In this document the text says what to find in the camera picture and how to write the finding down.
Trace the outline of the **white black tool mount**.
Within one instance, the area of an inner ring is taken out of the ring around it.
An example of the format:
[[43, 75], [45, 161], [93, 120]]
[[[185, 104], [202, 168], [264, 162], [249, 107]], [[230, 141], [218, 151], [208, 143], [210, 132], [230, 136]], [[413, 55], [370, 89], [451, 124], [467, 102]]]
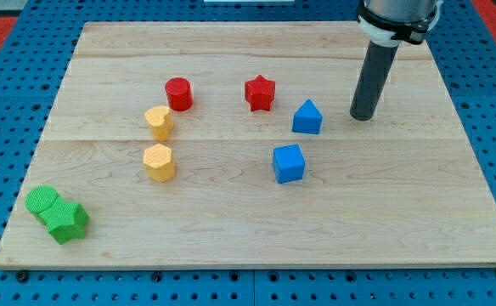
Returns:
[[370, 40], [382, 47], [422, 44], [440, 18], [442, 0], [360, 0], [357, 19]]

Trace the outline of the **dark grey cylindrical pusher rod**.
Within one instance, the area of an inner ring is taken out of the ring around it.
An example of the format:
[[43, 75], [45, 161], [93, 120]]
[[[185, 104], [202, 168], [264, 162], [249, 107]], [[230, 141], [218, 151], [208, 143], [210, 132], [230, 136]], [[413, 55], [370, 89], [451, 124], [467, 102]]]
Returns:
[[397, 49], [369, 42], [350, 107], [354, 119], [368, 121], [374, 116]]

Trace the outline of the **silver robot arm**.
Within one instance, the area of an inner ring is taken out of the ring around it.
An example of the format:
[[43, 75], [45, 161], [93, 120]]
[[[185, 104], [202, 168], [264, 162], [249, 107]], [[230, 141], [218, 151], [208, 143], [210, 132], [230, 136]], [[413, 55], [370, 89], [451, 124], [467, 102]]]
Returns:
[[440, 19], [439, 0], [360, 0], [357, 22], [369, 36], [350, 115], [368, 121], [375, 113], [401, 43], [422, 44]]

